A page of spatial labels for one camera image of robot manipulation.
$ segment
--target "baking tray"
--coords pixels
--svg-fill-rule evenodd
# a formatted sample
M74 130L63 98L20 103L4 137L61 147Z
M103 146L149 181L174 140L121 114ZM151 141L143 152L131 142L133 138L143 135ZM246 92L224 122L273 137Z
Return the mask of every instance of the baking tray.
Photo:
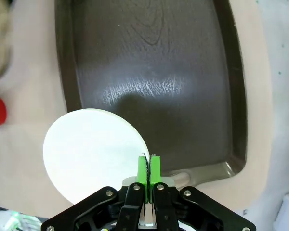
M68 112L130 122L164 175L222 179L246 162L239 41L227 0L55 0Z

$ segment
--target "white paper plate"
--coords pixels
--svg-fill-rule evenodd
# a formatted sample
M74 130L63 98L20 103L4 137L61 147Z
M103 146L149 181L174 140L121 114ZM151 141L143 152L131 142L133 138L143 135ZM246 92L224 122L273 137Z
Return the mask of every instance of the white paper plate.
M119 190L137 175L138 156L147 146L121 117L99 109L65 114L49 128L43 146L47 173L57 190L78 203L105 186Z

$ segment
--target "paper plate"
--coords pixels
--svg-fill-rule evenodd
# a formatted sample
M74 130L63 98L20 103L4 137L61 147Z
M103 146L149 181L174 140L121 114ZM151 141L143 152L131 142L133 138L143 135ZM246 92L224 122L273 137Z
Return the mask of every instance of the paper plate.
M76 204L105 186L120 190L137 175L138 156L149 158L140 134L121 117L99 109L65 114L49 128L43 146L47 173Z

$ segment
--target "beige countertop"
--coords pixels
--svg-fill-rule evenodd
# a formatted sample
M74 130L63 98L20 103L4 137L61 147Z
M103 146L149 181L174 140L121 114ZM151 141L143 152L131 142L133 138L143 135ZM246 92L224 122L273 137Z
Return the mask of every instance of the beige countertop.
M256 200L271 154L269 60L254 1L231 0L243 56L248 101L248 159L231 179L199 186L230 209ZM0 206L52 217L71 206L47 176L42 146L50 125L66 113L56 55L53 0L16 1L11 66L0 79L8 118L0 127Z

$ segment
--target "metal bolt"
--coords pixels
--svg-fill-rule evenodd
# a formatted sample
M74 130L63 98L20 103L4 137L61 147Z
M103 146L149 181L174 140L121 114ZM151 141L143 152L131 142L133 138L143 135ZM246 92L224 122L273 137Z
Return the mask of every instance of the metal bolt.
M184 195L185 196L190 196L192 193L191 193L191 191L189 191L189 190L186 190L186 191L184 191Z
M54 231L54 226L48 226L46 230L47 231Z
M139 187L139 185L134 185L134 190L140 190L140 187Z
M106 195L107 195L107 196L112 196L113 194L114 194L114 193L113 193L112 191L107 191L107 192L106 192Z
M158 190L163 190L163 189L164 189L164 185L159 184L159 185L158 185Z

